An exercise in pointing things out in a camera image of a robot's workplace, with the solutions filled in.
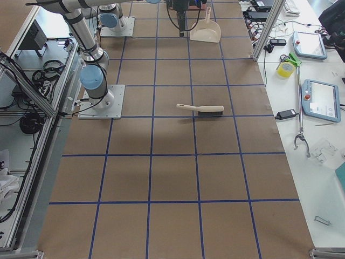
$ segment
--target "white table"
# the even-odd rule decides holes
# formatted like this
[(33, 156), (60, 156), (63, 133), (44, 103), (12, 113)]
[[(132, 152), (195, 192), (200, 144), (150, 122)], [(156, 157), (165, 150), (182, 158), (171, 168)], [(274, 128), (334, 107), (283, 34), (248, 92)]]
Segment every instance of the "white table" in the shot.
[[(295, 4), (301, 11), (300, 17), (287, 17), (281, 13), (280, 19), (295, 19), (306, 24), (320, 23), (307, 0), (295, 0)], [(292, 23), (288, 23), (288, 27), (287, 34), (293, 31)], [(314, 32), (317, 27), (294, 23), (293, 29)], [(292, 108), (298, 111), (296, 73), (288, 79), (282, 79), (276, 73), (280, 55), (293, 51), (291, 36), (277, 38), (285, 38), (287, 45), (276, 46), (272, 53), (266, 54), (266, 89), (274, 114)], [(327, 50), (327, 54), (328, 58), (324, 61), (301, 58), (301, 82), (314, 79), (335, 84), (339, 87), (340, 103), (345, 103), (345, 84), (341, 79), (345, 77), (345, 63), (335, 50)], [(265, 78), (263, 61), (264, 53), (261, 53), (258, 63)], [(323, 164), (315, 158), (306, 157), (306, 146), (300, 140), (297, 142), (298, 149), (294, 150), (294, 138), (299, 132), (298, 117), (277, 121), (303, 212), (317, 248), (345, 247), (345, 194), (335, 174), (335, 169), (345, 162), (342, 156), (345, 152), (345, 112), (341, 115), (343, 119), (340, 123), (327, 126), (315, 125), (327, 124), (328, 121), (304, 116), (305, 137), (311, 148), (324, 138), (338, 149), (334, 156), (325, 153), (327, 161)], [(314, 221), (316, 216), (329, 220), (331, 225)]]
[[(289, 21), (296, 21), (302, 24), (313, 24), (313, 25), (320, 25), (319, 19), (315, 15), (313, 9), (309, 5), (307, 0), (294, 0), (295, 5), (299, 8), (301, 14), (299, 17), (292, 17), (292, 16), (286, 16), (284, 12), (282, 11), (279, 15), (279, 19), (286, 23), (286, 27), (283, 25), (280, 26), (282, 29), (287, 29), (286, 32), (283, 31), (275, 31), (272, 30), (270, 36), (274, 38), (279, 39), (285, 39), (286, 45), (285, 46), (275, 46), (272, 53), (266, 53), (266, 62), (279, 62), (279, 57), (281, 54), (289, 54), (290, 52), (294, 51), (293, 45), (292, 45), (292, 39), (291, 34), (293, 31), (302, 31), (302, 32), (311, 32), (314, 33), (315, 30), (318, 30), (319, 27), (317, 26), (305, 26), (298, 23), (293, 23)], [(323, 63), (334, 63), (334, 62), (342, 62), (338, 52), (336, 50), (326, 50), (328, 58)], [(301, 58), (303, 63), (320, 63), (319, 60), (315, 59), (307, 59), (307, 58)], [(264, 61), (264, 53), (262, 52), (258, 62)]]

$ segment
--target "metal clip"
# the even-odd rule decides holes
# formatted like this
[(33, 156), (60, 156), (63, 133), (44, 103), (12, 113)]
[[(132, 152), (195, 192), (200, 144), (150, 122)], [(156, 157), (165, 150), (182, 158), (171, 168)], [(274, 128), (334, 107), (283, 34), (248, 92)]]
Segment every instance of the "metal clip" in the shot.
[(329, 220), (327, 221), (327, 220), (325, 220), (325, 219), (323, 219), (322, 217), (319, 217), (319, 216), (315, 216), (314, 221), (318, 221), (318, 222), (320, 222), (320, 223), (322, 223), (324, 225), (327, 225), (327, 226), (332, 225)]
[(303, 141), (306, 144), (306, 146), (307, 146), (307, 157), (310, 158), (311, 153), (309, 151), (309, 145), (308, 145), (308, 142), (307, 142), (306, 138), (304, 137), (303, 133), (297, 134), (295, 136), (295, 140), (294, 140), (295, 148), (294, 148), (294, 150), (296, 150), (298, 148), (297, 143), (296, 143), (297, 139), (300, 139), (301, 141)]

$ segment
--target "yellow tape roll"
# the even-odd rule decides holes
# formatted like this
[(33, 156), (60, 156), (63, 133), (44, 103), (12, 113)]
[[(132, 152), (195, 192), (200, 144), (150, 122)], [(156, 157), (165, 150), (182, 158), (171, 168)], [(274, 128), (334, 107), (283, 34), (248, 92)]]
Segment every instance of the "yellow tape roll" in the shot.
[(278, 66), (277, 73), (282, 77), (290, 77), (291, 74), (295, 71), (295, 66), (292, 65), (290, 62), (282, 62)]

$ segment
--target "tablet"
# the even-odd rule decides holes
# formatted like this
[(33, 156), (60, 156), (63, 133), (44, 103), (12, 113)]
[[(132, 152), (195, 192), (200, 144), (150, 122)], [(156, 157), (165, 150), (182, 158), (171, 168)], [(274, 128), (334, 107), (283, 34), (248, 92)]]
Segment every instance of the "tablet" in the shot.
[(341, 121), (339, 91), (336, 85), (305, 80), (301, 95), (306, 115), (333, 122)]
[(304, 58), (326, 59), (327, 53), (321, 35), (295, 31), (292, 43), (297, 56)]

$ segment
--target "keyboard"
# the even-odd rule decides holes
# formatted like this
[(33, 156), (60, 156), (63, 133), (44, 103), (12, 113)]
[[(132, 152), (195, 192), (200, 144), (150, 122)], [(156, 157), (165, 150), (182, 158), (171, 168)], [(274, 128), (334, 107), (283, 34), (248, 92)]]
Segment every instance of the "keyboard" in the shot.
[(296, 7), (293, 0), (285, 0), (282, 8), (286, 16), (300, 16), (300, 10)]

